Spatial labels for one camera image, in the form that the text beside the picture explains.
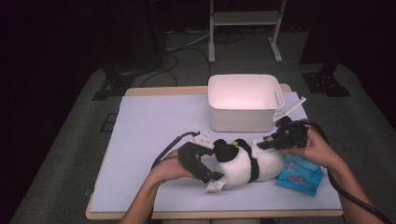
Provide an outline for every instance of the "person's left hand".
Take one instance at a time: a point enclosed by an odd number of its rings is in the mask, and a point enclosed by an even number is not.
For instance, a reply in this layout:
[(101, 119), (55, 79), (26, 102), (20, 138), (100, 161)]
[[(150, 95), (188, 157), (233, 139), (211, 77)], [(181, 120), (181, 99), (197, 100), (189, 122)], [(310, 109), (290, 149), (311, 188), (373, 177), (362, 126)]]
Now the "person's left hand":
[(195, 175), (186, 170), (178, 161), (178, 151), (171, 151), (166, 157), (160, 161), (149, 173), (150, 177), (153, 177), (161, 182), (168, 180), (179, 179), (181, 177), (194, 178)]

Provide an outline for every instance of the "wooden table edge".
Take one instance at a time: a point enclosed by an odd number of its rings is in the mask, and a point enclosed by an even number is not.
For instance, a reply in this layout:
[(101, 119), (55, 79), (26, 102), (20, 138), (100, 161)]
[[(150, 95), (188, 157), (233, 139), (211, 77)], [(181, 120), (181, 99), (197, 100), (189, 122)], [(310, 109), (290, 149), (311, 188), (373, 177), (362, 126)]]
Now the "wooden table edge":
[[(91, 220), (122, 219), (123, 212), (91, 212), (92, 196), (86, 210)], [(154, 212), (153, 219), (220, 219), (220, 218), (265, 218), (265, 217), (339, 217), (341, 209), (272, 210), (272, 211), (200, 211), (200, 212)]]
[[(291, 91), (288, 84), (279, 84), (283, 92)], [(125, 96), (207, 94), (207, 86), (131, 88)]]

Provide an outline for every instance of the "wrist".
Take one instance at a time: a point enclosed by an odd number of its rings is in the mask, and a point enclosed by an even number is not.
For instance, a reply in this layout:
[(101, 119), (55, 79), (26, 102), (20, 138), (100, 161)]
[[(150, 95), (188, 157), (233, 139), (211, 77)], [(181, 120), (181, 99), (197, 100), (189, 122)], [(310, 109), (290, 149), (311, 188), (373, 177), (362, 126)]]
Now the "wrist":
[(327, 162), (324, 166), (332, 174), (343, 173), (345, 169), (349, 169), (347, 163), (333, 150), (327, 155)]
[(154, 173), (149, 173), (146, 177), (145, 182), (153, 187), (159, 187), (161, 184), (165, 183), (166, 181), (162, 180), (160, 176), (155, 175)]
[(345, 176), (350, 175), (350, 169), (346, 162), (340, 160), (327, 168), (335, 180), (342, 180)]

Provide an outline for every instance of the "gray carpet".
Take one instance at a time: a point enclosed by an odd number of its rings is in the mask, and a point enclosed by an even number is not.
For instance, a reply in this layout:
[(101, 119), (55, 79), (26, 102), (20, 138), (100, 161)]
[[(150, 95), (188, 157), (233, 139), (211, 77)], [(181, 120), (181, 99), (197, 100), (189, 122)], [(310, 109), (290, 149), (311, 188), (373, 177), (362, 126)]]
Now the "gray carpet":
[[(343, 65), (335, 76), (350, 97), (329, 98), (312, 94), (301, 76), (315, 72), (321, 64), (298, 64), (307, 33), (280, 33), (277, 41), (283, 63), (276, 63), (267, 37), (270, 34), (236, 35), (240, 41), (216, 45), (216, 63), (209, 65), (202, 53), (186, 49), (172, 53), (177, 66), (171, 70), (179, 86), (206, 85), (215, 74), (269, 74), (281, 83), (288, 83), (307, 101), (304, 109), (328, 135), (331, 145), (349, 163), (375, 206), (396, 222), (396, 133), (357, 77)], [(172, 34), (168, 47), (176, 47), (197, 38), (197, 35)], [(191, 48), (207, 55), (207, 44)], [(167, 57), (163, 66), (172, 67), (176, 60)], [(138, 77), (139, 87), (150, 75)], [(92, 221), (85, 217), (89, 201), (86, 189), (94, 186), (111, 133), (100, 132), (109, 113), (117, 113), (120, 97), (92, 101), (105, 81), (101, 69), (95, 72), (78, 97), (67, 121), (45, 159), (34, 183), (11, 223), (117, 223)], [(145, 82), (144, 87), (175, 86), (168, 73)], [(281, 217), (276, 223), (344, 223), (341, 217)]]

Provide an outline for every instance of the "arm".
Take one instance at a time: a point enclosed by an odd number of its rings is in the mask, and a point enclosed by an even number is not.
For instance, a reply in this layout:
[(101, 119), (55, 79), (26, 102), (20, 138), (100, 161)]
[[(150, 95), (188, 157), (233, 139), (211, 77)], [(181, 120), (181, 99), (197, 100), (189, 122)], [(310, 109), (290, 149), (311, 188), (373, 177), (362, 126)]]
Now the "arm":
[(151, 208), (154, 206), (155, 197), (160, 185), (168, 180), (179, 179), (181, 177), (195, 178), (194, 175), (178, 162), (177, 150), (174, 150), (148, 174), (120, 223), (145, 223)]
[[(288, 148), (283, 152), (290, 155), (299, 155), (315, 164), (326, 167), (334, 177), (335, 182), (349, 194), (373, 206), (364, 193), (352, 171), (345, 161), (325, 142), (320, 134), (312, 127), (308, 127), (308, 141), (304, 148)], [(346, 223), (383, 223), (378, 217), (354, 204), (340, 195)]]

